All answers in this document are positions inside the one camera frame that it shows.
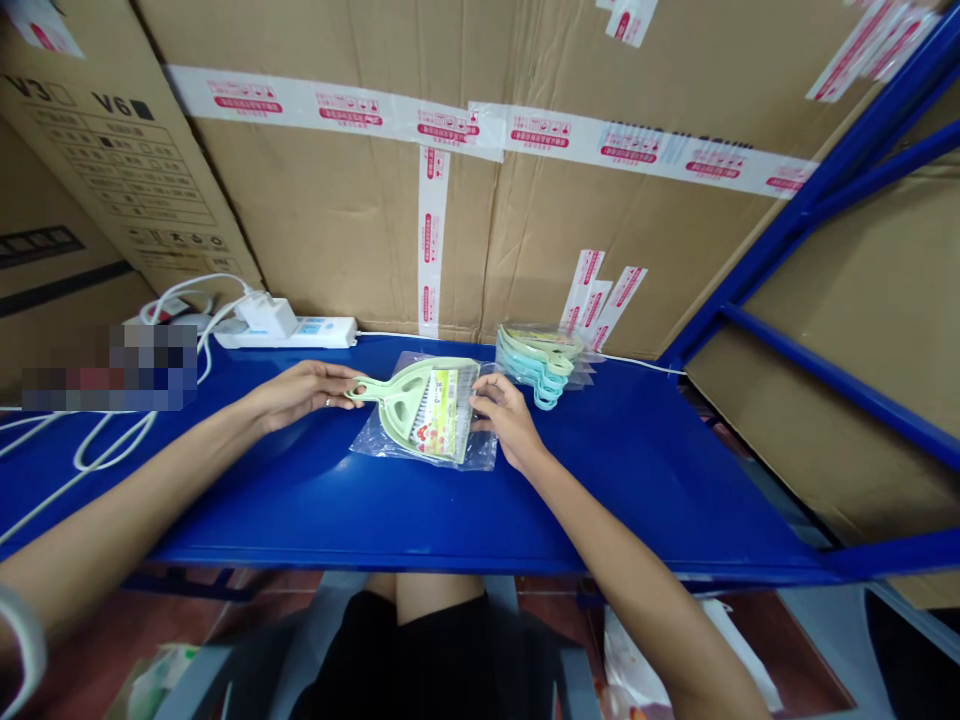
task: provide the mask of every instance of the black shorts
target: black shorts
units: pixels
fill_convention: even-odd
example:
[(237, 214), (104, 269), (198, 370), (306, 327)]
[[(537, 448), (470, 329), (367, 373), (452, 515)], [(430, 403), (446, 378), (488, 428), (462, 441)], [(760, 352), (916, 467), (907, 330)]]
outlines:
[(490, 623), (485, 594), (397, 627), (396, 605), (357, 593), (291, 720), (503, 718)]

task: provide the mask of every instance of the blue metal shelf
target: blue metal shelf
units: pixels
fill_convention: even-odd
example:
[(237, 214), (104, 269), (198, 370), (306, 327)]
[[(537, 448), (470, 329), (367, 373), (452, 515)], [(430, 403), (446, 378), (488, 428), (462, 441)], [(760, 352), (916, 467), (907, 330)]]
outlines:
[[(713, 295), (660, 357), (683, 367), (733, 323), (952, 470), (960, 439), (819, 357), (742, 306), (823, 222), (960, 147), (960, 120), (881, 162), (897, 141), (960, 81), (960, 4), (854, 123)], [(850, 581), (960, 567), (960, 530), (828, 553), (826, 566)]]
[[(404, 350), (493, 358), (489, 346), (387, 337), (313, 353), (218, 349), (197, 401), (163, 413), (127, 463), (84, 479), (0, 547), (0, 556), (305, 355), (388, 377)], [(752, 586), (840, 580), (794, 535), (671, 378), (616, 361), (602, 370), (595, 386), (566, 393), (555, 410), (535, 410), (537, 426), (560, 461), (682, 579)], [(266, 438), (188, 511), (153, 557), (226, 566), (584, 571), (550, 511), (502, 455), (493, 472), (457, 473), (352, 453), (368, 414), (318, 412)], [(95, 420), (61, 420), (43, 443), (25, 443), (4, 458), (0, 528), (72, 475), (73, 449)], [(115, 428), (113, 437), (120, 432)]]

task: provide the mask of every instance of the leg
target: leg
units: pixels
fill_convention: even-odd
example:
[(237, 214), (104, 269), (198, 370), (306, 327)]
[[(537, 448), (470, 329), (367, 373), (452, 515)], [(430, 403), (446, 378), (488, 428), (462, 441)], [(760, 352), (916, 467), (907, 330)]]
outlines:
[(397, 576), (399, 717), (497, 720), (491, 621), (482, 578)]
[(379, 595), (384, 600), (397, 604), (397, 574), (370, 573), (367, 584), (363, 587), (367, 592)]
[(478, 575), (404, 573), (395, 577), (398, 625), (483, 595), (483, 578)]
[(396, 576), (374, 573), (350, 598), (317, 679), (297, 700), (292, 720), (393, 717)]

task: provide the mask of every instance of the wrist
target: wrist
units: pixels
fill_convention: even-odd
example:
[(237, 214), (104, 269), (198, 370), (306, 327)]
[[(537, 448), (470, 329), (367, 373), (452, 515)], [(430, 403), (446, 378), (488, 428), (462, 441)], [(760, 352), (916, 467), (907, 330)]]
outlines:
[(528, 448), (526, 452), (517, 457), (517, 460), (520, 466), (517, 469), (531, 482), (533, 481), (533, 477), (542, 472), (551, 462), (557, 462), (556, 458), (553, 457), (553, 453), (547, 450), (543, 443)]
[(241, 398), (227, 405), (210, 419), (222, 425), (225, 432), (238, 436), (253, 436), (254, 440), (259, 440), (267, 434), (267, 430), (263, 427), (261, 414), (245, 400), (246, 398)]

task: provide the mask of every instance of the blue shelf surface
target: blue shelf surface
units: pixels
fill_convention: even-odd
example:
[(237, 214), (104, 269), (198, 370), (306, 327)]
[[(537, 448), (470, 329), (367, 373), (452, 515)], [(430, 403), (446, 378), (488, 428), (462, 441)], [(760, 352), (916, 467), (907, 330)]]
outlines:
[[(0, 557), (299, 360), (347, 364), (387, 378), (404, 350), (493, 359), (489, 346), (395, 337), (361, 338), (350, 350), (217, 347), (213, 371), (194, 403), (161, 413), (130, 458), (84, 478), (0, 547)], [(551, 412), (532, 409), (537, 427), (557, 458), (681, 579), (771, 586), (840, 581), (767, 503), (670, 378), (614, 360), (596, 367), (593, 387), (565, 393)], [(368, 414), (322, 410), (265, 438), (180, 519), (152, 557), (227, 566), (490, 574), (585, 570), (547, 507), (502, 453), (493, 472), (352, 453), (348, 448)], [(88, 459), (137, 417), (114, 418)], [(0, 528), (73, 477), (74, 450), (98, 419), (61, 419), (0, 460)], [(3, 432), (0, 442), (18, 432)]]

